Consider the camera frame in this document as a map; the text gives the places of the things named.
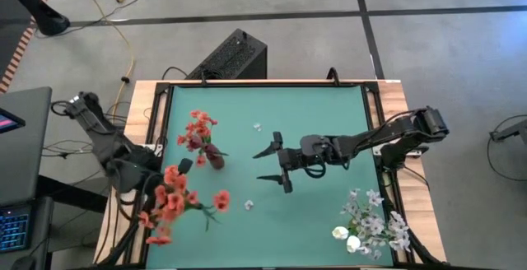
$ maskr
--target black computer case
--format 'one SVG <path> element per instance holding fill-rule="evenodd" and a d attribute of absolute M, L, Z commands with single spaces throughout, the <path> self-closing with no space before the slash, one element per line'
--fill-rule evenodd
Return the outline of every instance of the black computer case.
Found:
<path fill-rule="evenodd" d="M 266 79 L 267 45 L 236 29 L 186 79 Z"/>

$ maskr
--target white flower bouquet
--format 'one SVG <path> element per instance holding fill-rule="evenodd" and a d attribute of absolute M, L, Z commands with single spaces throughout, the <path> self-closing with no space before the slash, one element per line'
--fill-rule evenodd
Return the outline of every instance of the white flower bouquet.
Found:
<path fill-rule="evenodd" d="M 378 207 L 384 199 L 379 192 L 369 190 L 366 192 L 368 203 L 358 200 L 359 189 L 349 193 L 347 203 L 343 206 L 341 214 L 351 216 L 347 227 L 338 226 L 333 229 L 333 237 L 337 240 L 347 240 L 346 248 L 349 253 L 365 254 L 373 259 L 381 256 L 378 247 L 388 244 L 394 250 L 410 251 L 408 226 L 403 217 L 397 212 L 391 212 L 388 224 L 373 207 Z"/>

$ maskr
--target flower bouquet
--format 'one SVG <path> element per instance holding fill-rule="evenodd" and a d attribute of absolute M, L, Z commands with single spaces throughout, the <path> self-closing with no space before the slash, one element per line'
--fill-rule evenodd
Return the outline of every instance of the flower bouquet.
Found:
<path fill-rule="evenodd" d="M 178 136 L 178 146 L 187 144 L 187 150 L 198 151 L 196 158 L 196 166 L 201 167 L 205 165 L 205 157 L 211 162 L 214 169 L 220 170 L 225 165 L 223 156 L 227 156 L 218 150 L 212 144 L 212 126 L 217 124 L 217 121 L 211 119 L 206 112 L 201 110 L 193 110 L 190 112 L 190 117 L 195 118 L 195 122 L 189 122 L 185 130 L 187 134 Z"/>
<path fill-rule="evenodd" d="M 230 195 L 226 190 L 214 196 L 213 206 L 204 206 L 198 199 L 198 192 L 187 189 L 187 176 L 180 175 L 176 165 L 165 168 L 163 180 L 163 184 L 158 185 L 155 189 L 156 208 L 150 215 L 146 212 L 141 212 L 139 215 L 139 223 L 148 229 L 156 229 L 158 234 L 158 236 L 148 237 L 148 244 L 171 243 L 170 224 L 191 209 L 203 212 L 207 219 L 205 230 L 208 230 L 210 220 L 217 222 L 214 214 L 226 212 L 229 208 Z"/>
<path fill-rule="evenodd" d="M 341 214 L 351 216 L 347 227 L 338 226 L 333 229 L 333 237 L 347 240 L 346 248 L 349 253 L 359 252 L 373 259 L 381 256 L 380 250 L 376 248 L 386 244 L 394 250 L 409 252 L 408 226 L 403 217 L 397 212 L 391 212 L 386 224 L 382 217 L 373 212 L 373 207 L 378 207 L 384 201 L 380 193 L 367 191 L 368 203 L 365 204 L 357 199 L 358 192 L 359 189 L 350 192 L 341 211 Z"/>

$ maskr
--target wooden table frame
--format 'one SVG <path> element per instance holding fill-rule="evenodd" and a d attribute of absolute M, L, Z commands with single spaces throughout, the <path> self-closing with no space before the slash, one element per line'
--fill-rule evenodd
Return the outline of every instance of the wooden table frame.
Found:
<path fill-rule="evenodd" d="M 364 85 L 367 88 L 367 99 L 369 104 L 369 111 L 371 116 L 368 122 L 377 127 L 386 119 L 399 112 L 408 110 L 406 100 L 403 93 L 403 87 L 400 81 L 390 80 L 341 80 L 341 84 L 353 83 L 356 85 Z M 243 85 L 283 85 L 296 84 L 300 86 L 309 85 L 324 85 L 331 86 L 332 80 L 209 80 L 208 84 L 212 86 L 243 86 Z M 165 117 L 168 112 L 165 110 L 166 104 L 170 100 L 166 99 L 166 94 L 162 94 L 169 85 L 181 86 L 196 86 L 201 84 L 197 80 L 185 81 L 137 81 L 133 92 L 133 97 L 128 112 L 128 118 L 124 134 L 133 143 L 145 144 L 155 143 L 159 137 L 164 136 L 164 129 L 160 127 L 165 122 Z M 424 176 L 422 163 L 420 159 L 406 160 L 406 165 L 412 170 L 417 171 Z M 387 189 L 390 199 L 395 203 L 400 210 L 403 208 L 403 214 L 412 228 L 415 235 L 427 247 L 428 251 L 436 258 L 445 261 L 445 253 L 441 243 L 441 237 L 436 223 L 431 198 L 427 186 L 415 175 L 400 171 L 398 180 L 390 185 Z M 127 199 L 135 197 L 135 192 L 125 195 Z M 99 260 L 104 259 L 110 252 L 113 243 L 113 232 L 117 231 L 116 240 L 120 240 L 121 236 L 128 229 L 128 221 L 123 217 L 118 217 L 118 225 L 115 226 L 115 218 L 117 212 L 117 203 L 114 197 L 109 197 L 112 201 L 112 217 L 110 218 L 110 226 L 108 224 L 108 208 L 105 211 L 103 225 L 101 227 L 99 242 L 96 247 L 96 253 L 99 253 L 105 234 L 110 230 L 107 237 L 106 244 L 102 249 L 102 254 Z M 124 209 L 127 213 L 135 212 L 132 207 Z M 146 259 L 146 246 L 143 245 L 144 230 L 140 228 L 134 239 L 132 246 L 128 248 L 125 254 L 119 260 L 120 263 L 144 263 Z M 395 255 L 400 262 L 412 261 L 413 256 L 398 252 Z"/>

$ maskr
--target green table surface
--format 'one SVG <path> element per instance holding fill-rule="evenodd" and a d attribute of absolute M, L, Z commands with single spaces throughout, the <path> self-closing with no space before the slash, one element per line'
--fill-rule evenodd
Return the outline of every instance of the green table surface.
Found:
<path fill-rule="evenodd" d="M 252 159 L 273 140 L 273 131 L 282 132 L 284 147 L 292 148 L 300 147 L 300 139 L 308 134 L 366 131 L 360 87 L 176 87 L 164 166 L 177 165 L 185 157 L 195 160 L 197 152 L 176 144 L 193 109 L 219 121 L 212 141 L 229 156 L 223 170 L 208 163 L 193 167 L 189 189 L 197 190 L 205 204 L 227 189 L 229 212 L 218 214 L 220 223 L 211 222 L 207 232 L 201 212 L 186 212 L 172 226 L 172 244 L 149 247 L 148 269 L 393 265 L 388 247 L 373 261 L 349 254 L 346 242 L 331 235 L 335 226 L 349 220 L 339 212 L 350 189 L 379 190 L 370 151 L 353 159 L 349 170 L 328 166 L 322 179 L 293 171 L 294 190 L 289 194 L 278 184 L 256 179 L 280 174 L 276 155 Z M 261 124 L 261 131 L 254 129 L 255 123 Z M 247 200 L 254 203 L 249 211 L 244 208 Z M 384 215 L 380 207 L 378 213 Z"/>

